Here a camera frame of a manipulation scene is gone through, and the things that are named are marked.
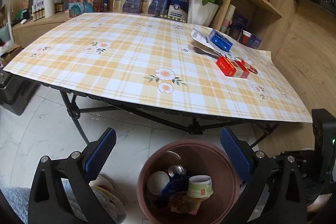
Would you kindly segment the person's right hand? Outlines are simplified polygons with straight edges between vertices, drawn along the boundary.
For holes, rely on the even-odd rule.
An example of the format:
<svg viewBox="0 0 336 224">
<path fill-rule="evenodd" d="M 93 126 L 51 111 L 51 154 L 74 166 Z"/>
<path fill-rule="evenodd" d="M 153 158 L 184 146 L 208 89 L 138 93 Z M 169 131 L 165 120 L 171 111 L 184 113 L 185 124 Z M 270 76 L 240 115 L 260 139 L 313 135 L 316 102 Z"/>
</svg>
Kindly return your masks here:
<svg viewBox="0 0 336 224">
<path fill-rule="evenodd" d="M 322 194 L 317 197 L 317 199 L 307 206 L 308 213 L 317 213 L 323 209 L 323 207 L 327 204 L 328 200 L 331 198 L 332 194 Z"/>
</svg>

